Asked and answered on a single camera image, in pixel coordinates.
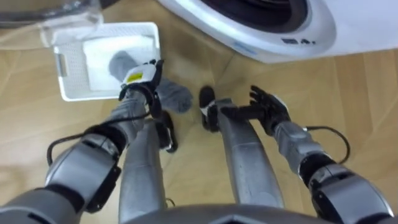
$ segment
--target white appliance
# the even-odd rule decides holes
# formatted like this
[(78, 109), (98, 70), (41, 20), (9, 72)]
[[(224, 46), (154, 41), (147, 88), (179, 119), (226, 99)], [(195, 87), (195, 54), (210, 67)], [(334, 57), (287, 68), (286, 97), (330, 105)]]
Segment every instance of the white appliance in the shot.
[(398, 0), (158, 0), (265, 63), (398, 47)]

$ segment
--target white laundry basket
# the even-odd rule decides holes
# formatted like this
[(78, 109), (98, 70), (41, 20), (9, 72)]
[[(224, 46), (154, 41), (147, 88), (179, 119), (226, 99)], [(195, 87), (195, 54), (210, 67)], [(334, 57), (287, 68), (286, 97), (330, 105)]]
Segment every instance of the white laundry basket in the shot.
[[(68, 30), (68, 35), (79, 30)], [(85, 41), (105, 38), (141, 35), (154, 40), (154, 59), (160, 59), (159, 31), (153, 22), (127, 22), (103, 24), (88, 36)], [(62, 98), (65, 101), (103, 100), (118, 98), (119, 90), (93, 91), (90, 89), (84, 42), (72, 42), (54, 47), (58, 81)]]

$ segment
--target basket handle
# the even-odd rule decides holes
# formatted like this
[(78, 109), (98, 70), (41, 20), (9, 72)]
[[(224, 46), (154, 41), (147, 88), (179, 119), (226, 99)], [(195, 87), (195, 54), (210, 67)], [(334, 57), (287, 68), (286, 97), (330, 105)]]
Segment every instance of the basket handle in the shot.
[(57, 65), (58, 76), (67, 77), (67, 69), (65, 67), (65, 56), (60, 53), (55, 53), (55, 64)]

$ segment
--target robot leg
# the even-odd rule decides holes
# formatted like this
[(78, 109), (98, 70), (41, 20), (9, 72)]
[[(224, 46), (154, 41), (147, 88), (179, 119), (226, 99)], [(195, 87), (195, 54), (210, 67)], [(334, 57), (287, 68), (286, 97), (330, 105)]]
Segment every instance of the robot leg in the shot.
[(271, 163), (248, 121), (234, 121), (220, 112), (235, 107), (231, 99), (215, 101), (218, 128), (223, 136), (229, 178), (236, 203), (283, 208), (283, 198)]
[(126, 151), (119, 200), (119, 223), (166, 209), (156, 123), (147, 120)]

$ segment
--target gray cloth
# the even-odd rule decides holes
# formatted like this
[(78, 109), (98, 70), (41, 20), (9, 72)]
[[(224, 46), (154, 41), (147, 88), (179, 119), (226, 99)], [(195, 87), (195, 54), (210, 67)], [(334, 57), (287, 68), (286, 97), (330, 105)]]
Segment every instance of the gray cloth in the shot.
[[(113, 77), (123, 82), (127, 72), (138, 66), (130, 55), (121, 51), (118, 52), (109, 63), (109, 71)], [(185, 113), (192, 106), (192, 94), (185, 86), (181, 86), (162, 77), (159, 86), (156, 88), (162, 107), (176, 113)]]

